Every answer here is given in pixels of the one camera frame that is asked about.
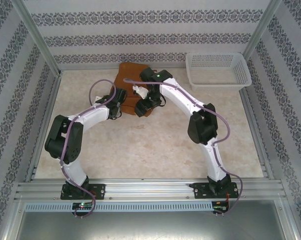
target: patterned wallpaper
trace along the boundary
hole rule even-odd
[[[59,67],[183,66],[187,52],[243,52],[269,0],[26,0]]]
[[[54,81],[11,2],[0,0],[0,229],[25,180]]]
[[[247,93],[301,233],[301,0],[284,0],[255,48]]]

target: brown leather bag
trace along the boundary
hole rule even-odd
[[[115,79],[115,86],[127,91],[126,100],[120,106],[121,111],[126,114],[136,115],[135,114],[135,105],[142,99],[141,97],[133,93],[133,84],[124,82],[123,79],[132,79],[134,81],[142,82],[140,79],[140,73],[148,68],[149,66],[144,64],[132,63],[132,62],[123,62],[119,65],[118,74]],[[139,87],[147,88],[146,84],[137,84]],[[152,109],[149,110],[145,117],[148,117],[152,112]]]

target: white arm segment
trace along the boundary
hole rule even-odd
[[[192,95],[190,95],[187,91],[185,91],[175,80],[175,78],[168,78],[164,81],[164,83],[168,83],[171,85],[176,86],[176,88],[182,89],[184,92],[188,94],[198,105],[203,106],[204,103],[198,101],[196,98],[194,98]],[[174,104],[176,104],[187,116],[189,119],[191,115],[193,115],[193,112],[198,112],[201,110],[201,108],[194,106],[181,92],[179,92],[176,88],[170,87],[167,85],[160,85],[159,91],[162,95],[165,97],[169,98]],[[213,152],[213,147],[212,143],[216,141],[215,138],[212,138],[210,141],[208,141],[207,145],[204,144],[199,144],[201,151],[204,154],[204,157],[207,162],[207,168],[208,168],[208,176],[217,182],[218,180],[222,180],[225,176],[226,173],[221,170],[221,168],[218,166],[214,152]],[[218,160],[223,167],[223,162],[220,156],[220,152],[218,150],[217,144],[215,145],[216,148],[216,153]]]
[[[101,106],[90,112],[85,113],[84,115],[81,115],[78,119],[75,120],[75,122],[83,124],[83,133],[84,133],[94,125],[107,120],[109,117],[109,112],[110,112],[109,108],[107,108],[106,106]],[[76,116],[78,116],[78,114],[71,115],[68,118],[70,120],[73,120]],[[69,164],[64,164],[64,170],[69,176],[69,178],[79,186],[81,186],[84,183],[86,179],[86,174],[83,171],[79,157],[75,161]]]

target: gray metal floor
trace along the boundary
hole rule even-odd
[[[240,201],[229,215],[211,212],[25,212],[18,240],[282,240],[274,201]]]

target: marble floor mat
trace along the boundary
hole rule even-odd
[[[225,168],[243,178],[263,177],[240,94],[192,92],[185,68],[167,70],[195,98],[215,105],[228,121],[230,137],[218,145]],[[114,81],[117,73],[117,69],[65,71],[49,129],[57,115],[70,116],[87,109],[91,85],[99,79]],[[109,94],[110,88],[107,82],[96,85],[93,98]],[[79,155],[82,168],[91,179],[206,178],[206,161],[187,134],[188,123],[169,99],[165,107],[157,107],[149,117],[123,113],[121,118],[101,122],[83,135]],[[217,133],[218,139],[226,135],[221,121]],[[58,161],[44,147],[35,178],[64,178]]]

